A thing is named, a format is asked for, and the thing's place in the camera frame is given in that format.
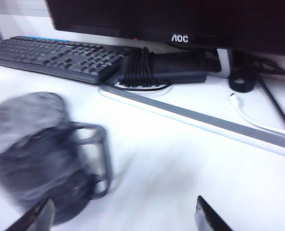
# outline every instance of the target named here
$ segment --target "aoc logo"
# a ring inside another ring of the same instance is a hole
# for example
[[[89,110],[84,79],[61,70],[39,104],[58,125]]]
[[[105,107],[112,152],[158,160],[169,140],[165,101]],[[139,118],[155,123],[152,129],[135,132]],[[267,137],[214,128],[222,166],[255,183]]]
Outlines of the aoc logo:
[[[173,34],[171,42],[185,42],[188,43],[188,35]]]

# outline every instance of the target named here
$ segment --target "black object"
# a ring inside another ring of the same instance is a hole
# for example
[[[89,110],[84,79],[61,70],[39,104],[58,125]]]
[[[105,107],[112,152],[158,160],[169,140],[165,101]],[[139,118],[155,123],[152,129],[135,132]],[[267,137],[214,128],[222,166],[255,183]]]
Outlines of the black object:
[[[195,218],[199,231],[232,231],[202,196],[197,199]]]
[[[285,54],[285,0],[47,0],[57,30]]]
[[[134,49],[18,36],[0,43],[0,65],[99,83]]]
[[[246,93],[253,89],[256,75],[251,68],[240,68],[232,71],[229,76],[229,86],[232,90]]]
[[[95,134],[81,140],[77,129]],[[97,145],[104,173],[89,160],[81,145]],[[32,93],[0,104],[0,183],[14,200],[29,209],[49,197],[55,204],[54,224],[77,215],[91,199],[103,197],[112,180],[105,129],[69,120],[62,98]],[[96,192],[98,182],[105,183]]]
[[[45,198],[5,231],[49,231],[54,216],[54,203],[51,199]]]
[[[208,72],[220,70],[219,61],[206,59],[204,54],[154,54],[144,47],[142,52],[132,52],[125,57],[116,75],[121,85],[151,87],[162,84],[202,83],[205,82]]]

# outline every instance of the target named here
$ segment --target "monitor stand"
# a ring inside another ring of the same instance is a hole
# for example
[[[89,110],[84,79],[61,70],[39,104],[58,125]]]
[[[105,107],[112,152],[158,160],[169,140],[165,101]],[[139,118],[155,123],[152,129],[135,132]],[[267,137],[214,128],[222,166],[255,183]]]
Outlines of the monitor stand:
[[[231,73],[232,52],[227,49],[217,49],[221,72],[209,72],[208,76],[228,78]]]

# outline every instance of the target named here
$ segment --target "computer monitor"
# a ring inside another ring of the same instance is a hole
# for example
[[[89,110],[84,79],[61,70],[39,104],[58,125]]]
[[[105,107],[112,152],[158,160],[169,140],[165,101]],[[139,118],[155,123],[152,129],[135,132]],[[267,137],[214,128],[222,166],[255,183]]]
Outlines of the computer monitor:
[[[285,0],[47,0],[57,30],[285,54]]]

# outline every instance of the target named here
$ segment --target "blurry object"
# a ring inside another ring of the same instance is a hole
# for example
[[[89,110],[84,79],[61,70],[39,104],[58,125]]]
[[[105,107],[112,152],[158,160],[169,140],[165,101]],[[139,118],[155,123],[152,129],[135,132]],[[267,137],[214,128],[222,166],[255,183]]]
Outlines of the blurry object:
[[[79,139],[77,129],[92,129]],[[82,146],[99,146],[105,173],[99,176]],[[39,92],[0,104],[0,183],[25,209],[49,197],[55,204],[53,224],[68,221],[109,189],[112,167],[106,131],[99,125],[69,120],[63,99]],[[102,192],[96,185],[105,183]]]
[[[199,231],[233,231],[202,196],[197,199],[195,219]]]
[[[49,231],[55,215],[54,203],[45,198],[27,211],[6,231]]]

